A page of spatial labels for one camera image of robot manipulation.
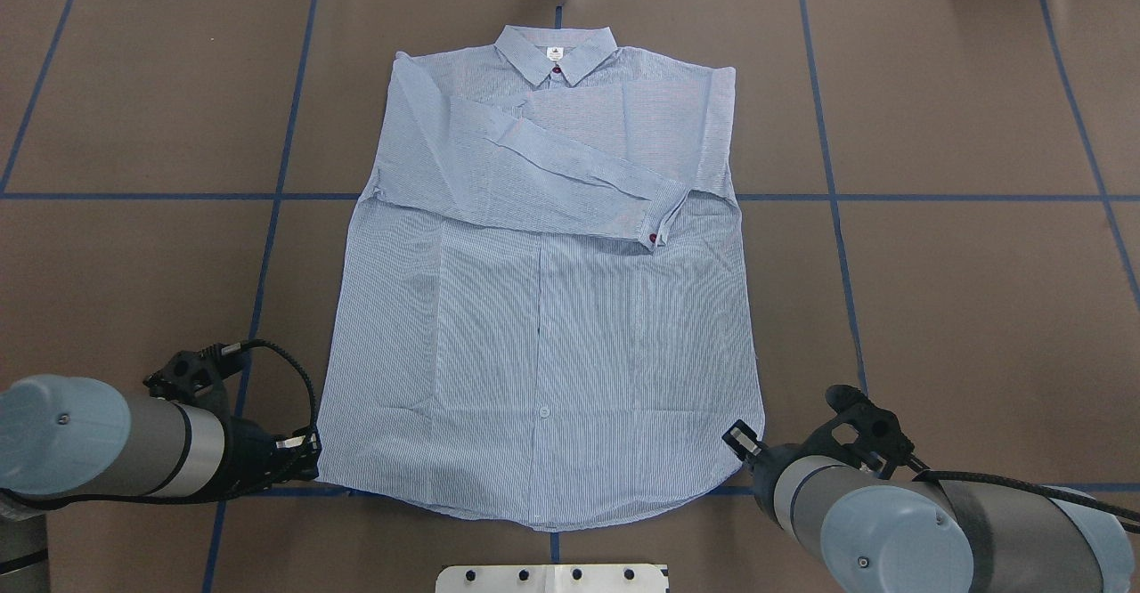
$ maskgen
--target shirt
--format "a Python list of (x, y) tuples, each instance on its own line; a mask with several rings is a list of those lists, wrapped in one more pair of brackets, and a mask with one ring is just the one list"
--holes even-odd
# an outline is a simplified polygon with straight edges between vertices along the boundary
[(608, 29), (398, 54), (349, 226), (321, 479), (572, 530), (736, 471), (722, 433), (764, 420), (734, 79)]

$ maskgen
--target metal bracket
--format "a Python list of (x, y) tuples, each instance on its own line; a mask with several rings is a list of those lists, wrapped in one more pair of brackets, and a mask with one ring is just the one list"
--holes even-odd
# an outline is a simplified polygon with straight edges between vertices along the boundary
[(435, 593), (668, 593), (665, 564), (447, 567)]

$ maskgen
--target shirt cuff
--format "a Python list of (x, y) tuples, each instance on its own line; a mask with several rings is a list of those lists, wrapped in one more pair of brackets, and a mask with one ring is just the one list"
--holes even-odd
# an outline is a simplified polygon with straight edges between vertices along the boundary
[(653, 196), (641, 228), (637, 241), (648, 250), (653, 251), (669, 241), (669, 228), (677, 218), (677, 211), (689, 196), (689, 186), (681, 181), (666, 179), (657, 195)]

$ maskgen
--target black cable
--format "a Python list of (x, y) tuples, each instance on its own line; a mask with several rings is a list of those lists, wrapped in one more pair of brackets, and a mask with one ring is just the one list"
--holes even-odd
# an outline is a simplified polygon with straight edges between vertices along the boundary
[[(1122, 506), (1114, 506), (1113, 504), (1105, 504), (1104, 502), (1093, 499), (1092, 497), (1089, 497), (1086, 495), (1077, 495), (1075, 493), (1069, 493), (1067, 490), (1061, 490), (1059, 488), (1050, 488), (1048, 486), (1031, 484), (1027, 481), (1016, 480), (1002, 476), (991, 476), (987, 473), (967, 473), (959, 471), (922, 471), (918, 476), (915, 476), (914, 480), (915, 481), (970, 481), (977, 484), (992, 484), (994, 486), (1004, 486), (1007, 488), (1016, 488), (1017, 490), (1024, 490), (1026, 493), (1032, 493), (1034, 495), (1040, 495), (1042, 497), (1049, 497), (1050, 499), (1060, 499), (1061, 502), (1078, 504), (1081, 506), (1094, 509), (1102, 513), (1116, 515), (1117, 518), (1124, 518), (1126, 520), (1140, 522), (1140, 513), (1135, 511), (1124, 509)], [(1129, 533), (1140, 534), (1140, 526), (1124, 523), (1124, 522), (1121, 522), (1121, 526), (1124, 527), (1124, 530)]]
[[(309, 393), (308, 395), (309, 437), (316, 436), (317, 393), (312, 387), (312, 380), (309, 379), (309, 373), (304, 371), (304, 367), (301, 366), (301, 363), (298, 362), (296, 358), (294, 358), (292, 355), (290, 355), (285, 349), (282, 349), (280, 346), (277, 346), (276, 343), (268, 340), (262, 340), (262, 339), (246, 340), (244, 342), (241, 342), (239, 347), (241, 348), (237, 351), (235, 351), (235, 354), (245, 352), (254, 348), (268, 348), (269, 350), (272, 350), (274, 352), (279, 355), (282, 359), (288, 363), (288, 365), (292, 366), (294, 371), (296, 371), (298, 375), (301, 376), (301, 381), (304, 382), (306, 391), (308, 391)], [(301, 460), (302, 455), (304, 455), (304, 450), (306, 450), (306, 445), (298, 444), (296, 450), (293, 452), (293, 455), (285, 464), (282, 465), (282, 468), (277, 469), (269, 476), (266, 476), (264, 479), (253, 484), (252, 486), (231, 493), (227, 493), (220, 497), (195, 497), (193, 495), (187, 497), (148, 497), (145, 495), (73, 495), (70, 497), (57, 497), (54, 499), (30, 499), (22, 495), (17, 495), (16, 493), (8, 489), (0, 489), (0, 494), (3, 494), (5, 497), (11, 499), (17, 504), (27, 506), (28, 509), (36, 509), (41, 511), (55, 511), (57, 509), (62, 509), (67, 504), (73, 504), (75, 502), (131, 502), (136, 504), (213, 504), (217, 502), (226, 502), (241, 496), (258, 493), (260, 490), (264, 490), (266, 488), (272, 487), (274, 484), (277, 484), (277, 480), (284, 478), (288, 473), (288, 471), (294, 465), (296, 465), (296, 463)]]

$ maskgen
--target blue tape line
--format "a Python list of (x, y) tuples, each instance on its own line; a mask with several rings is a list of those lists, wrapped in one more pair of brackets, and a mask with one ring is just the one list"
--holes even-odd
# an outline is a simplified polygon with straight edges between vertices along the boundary
[[(301, 44), (301, 60), (296, 67), (296, 82), (293, 84), (293, 103), (290, 105), (288, 124), (285, 127), (285, 145), (282, 147), (282, 163), (277, 171), (277, 189), (274, 192), (274, 208), (269, 212), (269, 230), (266, 233), (266, 249), (261, 255), (261, 271), (258, 274), (258, 291), (253, 298), (253, 318), (250, 320), (247, 339), (255, 338), (258, 327), (261, 325), (266, 277), (269, 275), (269, 259), (272, 254), (274, 241), (277, 238), (277, 220), (280, 216), (282, 198), (285, 192), (285, 176), (288, 174), (288, 157), (293, 149), (293, 131), (296, 128), (298, 108), (301, 106), (301, 87), (304, 84), (304, 68), (309, 62), (309, 42), (312, 40), (312, 23), (316, 16), (317, 0), (309, 0), (309, 18), (304, 26), (304, 41)], [(237, 388), (237, 398), (234, 400), (234, 414), (237, 416), (241, 416), (245, 409), (245, 395), (250, 387), (251, 367), (252, 364), (246, 366)]]
[(218, 564), (218, 550), (221, 547), (221, 526), (226, 520), (226, 503), (219, 502), (214, 510), (214, 527), (210, 533), (210, 552), (206, 553), (206, 571), (202, 577), (202, 593), (213, 588), (214, 568)]
[(272, 193), (5, 193), (11, 201), (269, 201)]
[(847, 245), (844, 243), (842, 225), (839, 220), (839, 200), (836, 195), (836, 176), (831, 170), (831, 147), (828, 141), (828, 128), (823, 121), (823, 98), (820, 95), (820, 78), (815, 67), (815, 49), (812, 46), (812, 24), (807, 16), (807, 0), (799, 0), (800, 21), (804, 24), (804, 47), (807, 50), (807, 71), (812, 79), (812, 97), (815, 99), (815, 123), (820, 132), (820, 151), (823, 155), (823, 172), (828, 179), (828, 196), (831, 203), (831, 226), (836, 233), (836, 250), (839, 253), (839, 274), (844, 283), (844, 299), (847, 302), (847, 325), (855, 344), (855, 367), (858, 373), (858, 384), (864, 393), (870, 395), (866, 387), (866, 366), (863, 364), (863, 341), (858, 334), (858, 319), (855, 317), (855, 296), (852, 293), (850, 269), (847, 266)]
[(841, 202), (1099, 202), (1097, 195), (894, 195), (839, 194)]
[(11, 201), (357, 201), (360, 193), (3, 193)]
[(1084, 146), (1084, 156), (1089, 160), (1089, 168), (1092, 169), (1092, 178), (1097, 181), (1097, 192), (1100, 193), (1101, 203), (1105, 206), (1105, 214), (1108, 217), (1108, 227), (1113, 233), (1113, 241), (1116, 242), (1116, 250), (1121, 255), (1121, 263), (1124, 266), (1124, 274), (1129, 279), (1129, 287), (1132, 289), (1132, 301), (1140, 309), (1140, 285), (1137, 284), (1135, 273), (1132, 270), (1132, 261), (1129, 251), (1124, 247), (1124, 237), (1121, 236), (1121, 227), (1116, 224), (1116, 213), (1113, 212), (1113, 203), (1109, 201), (1108, 190), (1105, 187), (1105, 179), (1100, 174), (1100, 166), (1097, 164), (1097, 155), (1092, 152), (1092, 143), (1089, 141), (1089, 132), (1084, 127), (1084, 117), (1076, 105), (1076, 97), (1073, 95), (1073, 86), (1068, 79), (1068, 71), (1065, 70), (1065, 60), (1061, 58), (1060, 47), (1057, 44), (1057, 34), (1053, 32), (1053, 18), (1049, 13), (1049, 0), (1041, 2), (1041, 14), (1045, 21), (1045, 32), (1049, 34), (1049, 46), (1052, 47), (1053, 58), (1057, 62), (1057, 72), (1061, 78), (1061, 86), (1065, 88), (1065, 98), (1068, 99), (1069, 109), (1073, 112), (1073, 121), (1076, 122), (1076, 131), (1081, 136), (1081, 144)]
[(48, 68), (51, 67), (51, 59), (56, 56), (56, 48), (59, 47), (59, 38), (64, 34), (64, 25), (67, 24), (67, 15), (71, 14), (71, 6), (74, 1), (65, 1), (64, 9), (59, 13), (59, 23), (56, 24), (56, 33), (51, 35), (48, 54), (43, 56), (43, 65), (40, 66), (40, 74), (35, 78), (35, 86), (32, 87), (32, 96), (27, 99), (27, 107), (24, 109), (24, 119), (21, 120), (19, 128), (16, 130), (16, 139), (11, 143), (11, 152), (8, 153), (8, 163), (5, 165), (3, 176), (0, 177), (0, 194), (8, 187), (8, 180), (11, 179), (11, 171), (16, 168), (16, 156), (19, 154), (19, 146), (24, 143), (24, 133), (27, 132), (28, 123), (32, 122), (32, 111), (35, 109), (35, 101), (40, 98), (43, 81), (48, 78)]
[(736, 195), (738, 202), (825, 202), (830, 198), (828, 195), (813, 194)]
[(285, 201), (308, 201), (308, 202), (355, 202), (360, 198), (360, 193), (283, 193), (280, 198)]
[[(1043, 482), (1045, 486), (1059, 486), (1065, 488), (1075, 488), (1076, 490), (1084, 490), (1086, 493), (1140, 493), (1140, 484), (1137, 482), (1115, 482), (1115, 481), (1100, 481), (1100, 482)], [(718, 486), (712, 490), (708, 492), (706, 495), (712, 496), (751, 496), (752, 488), (748, 486)], [(263, 490), (261, 493), (254, 493), (249, 497), (385, 497), (384, 495), (378, 495), (376, 493), (368, 493), (366, 490), (356, 490), (353, 488), (345, 488), (342, 486), (315, 486), (315, 487), (290, 487), (290, 486), (278, 486), (270, 490)], [(552, 547), (557, 545), (556, 539), (552, 539)]]
[[(288, 157), (290, 151), (293, 145), (293, 130), (296, 127), (296, 111), (301, 105), (301, 87), (304, 83), (304, 67), (309, 58), (309, 42), (312, 40), (312, 23), (317, 15), (317, 0), (309, 0), (309, 17), (304, 25), (304, 41), (301, 44), (301, 60), (296, 68), (296, 82), (293, 84), (293, 103), (290, 106), (288, 112), (288, 124), (285, 127), (285, 146), (282, 147), (282, 163), (280, 169), (277, 172), (277, 189), (274, 192), (274, 208), (269, 214), (269, 230), (266, 234), (266, 249), (261, 255), (261, 271), (258, 274), (258, 291), (253, 300), (253, 317), (250, 319), (250, 338), (253, 339), (258, 333), (258, 326), (261, 322), (261, 306), (264, 300), (266, 293), (266, 276), (269, 273), (269, 257), (274, 250), (274, 238), (277, 234), (277, 218), (280, 213), (282, 206), (282, 194), (285, 190), (285, 176), (288, 174)], [(234, 414), (241, 415), (242, 409), (245, 407), (245, 393), (250, 385), (250, 368), (252, 365), (246, 365), (245, 371), (242, 373), (242, 383), (237, 390), (237, 399), (235, 400)], [(218, 564), (218, 550), (221, 545), (221, 531), (222, 525), (226, 520), (226, 503), (220, 502), (218, 504), (218, 511), (214, 513), (214, 528), (210, 537), (210, 552), (206, 557), (206, 572), (202, 580), (202, 593), (211, 593), (213, 588), (214, 568)]]
[(557, 533), (551, 534), (551, 563), (562, 563), (562, 538)]
[[(286, 202), (355, 202), (360, 193), (2, 193), (0, 200), (8, 201), (258, 201), (274, 200)], [(928, 203), (975, 203), (975, 202), (1017, 202), (1017, 203), (1101, 203), (1100, 195), (928, 195), (905, 193), (837, 193), (834, 197), (828, 194), (814, 193), (760, 193), (736, 195), (739, 202), (928, 202)], [(1140, 195), (1108, 195), (1108, 201), (1115, 203), (1137, 203)]]

